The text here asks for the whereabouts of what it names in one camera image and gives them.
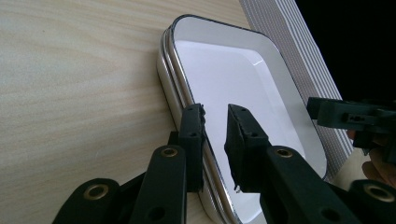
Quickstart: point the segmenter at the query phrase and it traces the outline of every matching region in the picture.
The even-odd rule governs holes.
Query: white tray
[[[206,156],[214,157],[212,165],[219,172],[209,171],[209,179],[217,177],[222,182],[223,188],[218,186],[215,191],[225,189],[227,197],[222,200],[228,202],[222,206],[231,207],[236,221],[249,223],[262,210],[259,194],[233,190],[224,151],[228,104],[248,108],[273,146],[296,149],[320,176],[325,176],[323,146],[289,69],[271,40],[259,33],[194,16],[178,18],[168,32],[169,52],[165,54],[169,53],[168,62],[174,67],[172,75],[168,74],[176,89],[172,94],[178,95],[182,104],[204,105],[211,150]]]

